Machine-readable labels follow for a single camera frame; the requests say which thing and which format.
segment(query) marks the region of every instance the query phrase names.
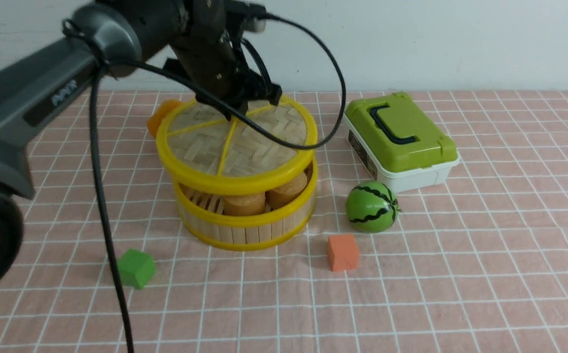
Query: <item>green plastic box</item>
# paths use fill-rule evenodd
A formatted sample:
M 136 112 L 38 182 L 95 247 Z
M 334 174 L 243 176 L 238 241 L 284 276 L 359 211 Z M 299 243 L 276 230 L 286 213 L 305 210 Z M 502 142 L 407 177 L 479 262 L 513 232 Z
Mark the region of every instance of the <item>green plastic box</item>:
M 405 92 L 352 101 L 345 115 L 354 151 L 395 192 L 444 183 L 459 163 L 454 141 Z

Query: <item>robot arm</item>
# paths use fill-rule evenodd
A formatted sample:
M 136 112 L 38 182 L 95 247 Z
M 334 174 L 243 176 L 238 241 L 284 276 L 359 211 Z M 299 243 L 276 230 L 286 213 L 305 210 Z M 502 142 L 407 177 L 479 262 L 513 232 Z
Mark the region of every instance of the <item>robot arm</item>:
M 91 85 L 98 58 L 145 62 L 170 45 L 177 60 L 169 59 L 165 69 L 235 109 L 246 112 L 247 102 L 259 99 L 277 104 L 281 88 L 266 72 L 249 69 L 242 49 L 244 31 L 264 29 L 258 17 L 265 12 L 235 0 L 96 0 L 68 22 L 94 45 L 66 36 L 0 71 L 0 279 L 23 235 L 11 195 L 34 195 L 26 146 Z M 134 70 L 114 67 L 111 74 Z M 218 109 L 199 95 L 197 100 Z

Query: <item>box label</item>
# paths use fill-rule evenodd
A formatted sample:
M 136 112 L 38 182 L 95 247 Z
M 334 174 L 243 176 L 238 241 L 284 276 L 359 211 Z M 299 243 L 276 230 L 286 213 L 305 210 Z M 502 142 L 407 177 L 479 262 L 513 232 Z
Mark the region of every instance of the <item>box label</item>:
M 360 141 L 358 141 L 356 136 L 353 134 L 353 131 L 351 130 L 349 130 L 347 141 L 353 148 L 354 152 L 356 152 L 356 154 L 358 155 L 358 158 L 362 162 L 362 165 L 364 165 L 364 167 L 369 171 L 371 177 L 377 180 L 377 167 L 375 163 L 373 163 L 371 157 L 369 157 L 369 154 L 367 153 L 367 150 L 364 149 Z

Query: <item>white wall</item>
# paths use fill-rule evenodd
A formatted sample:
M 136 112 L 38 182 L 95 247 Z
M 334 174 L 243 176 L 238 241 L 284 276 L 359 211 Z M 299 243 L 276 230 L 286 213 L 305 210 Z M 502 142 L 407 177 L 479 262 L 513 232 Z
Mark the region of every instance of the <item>white wall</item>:
M 60 20 L 84 2 L 0 0 L 0 67 L 59 38 Z M 262 2 L 324 39 L 349 90 L 568 89 L 568 0 Z M 270 23 L 250 38 L 285 90 L 338 89 L 328 58 L 300 31 Z M 182 88 L 144 73 L 106 87 Z

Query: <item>black handle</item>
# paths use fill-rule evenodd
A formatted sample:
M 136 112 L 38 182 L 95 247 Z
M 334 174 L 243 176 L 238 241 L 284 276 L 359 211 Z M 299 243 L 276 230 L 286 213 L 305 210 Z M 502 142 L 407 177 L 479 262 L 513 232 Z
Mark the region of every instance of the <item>black handle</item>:
M 394 143 L 395 145 L 407 145 L 409 143 L 417 142 L 417 138 L 415 136 L 408 136 L 407 138 L 400 138 L 400 137 L 395 136 L 395 134 L 393 134 L 393 132 L 391 132 L 391 129 L 389 129 L 389 127 L 386 126 L 386 123 L 384 123 L 384 121 L 382 119 L 380 119 L 380 117 L 377 115 L 377 112 L 382 110 L 382 109 L 389 109 L 389 107 L 387 105 L 380 105 L 379 107 L 372 107 L 371 110 L 369 110 L 369 114 L 371 114 L 371 118 L 373 118 L 377 127 L 379 127 L 380 130 L 382 130 L 382 132 L 384 132 L 386 137 L 392 143 Z

